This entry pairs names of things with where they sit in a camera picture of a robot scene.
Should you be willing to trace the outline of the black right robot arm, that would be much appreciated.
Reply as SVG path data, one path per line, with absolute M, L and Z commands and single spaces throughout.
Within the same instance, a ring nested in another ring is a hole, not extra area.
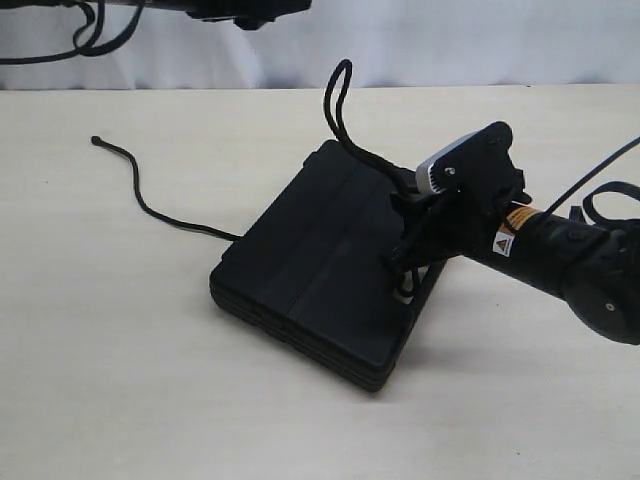
M 589 225 L 528 209 L 524 175 L 455 168 L 433 196 L 394 194 L 404 221 L 387 256 L 395 276 L 462 256 L 564 301 L 608 340 L 639 343 L 639 230 Z

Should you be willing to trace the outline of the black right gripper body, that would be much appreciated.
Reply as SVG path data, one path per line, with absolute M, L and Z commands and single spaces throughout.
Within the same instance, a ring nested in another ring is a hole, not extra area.
M 511 164 L 467 173 L 429 166 L 423 178 L 435 190 L 413 184 L 391 195 L 402 219 L 399 243 L 384 257 L 391 273 L 406 273 L 456 256 L 508 256 L 519 233 L 509 215 L 530 203 L 522 170 Z

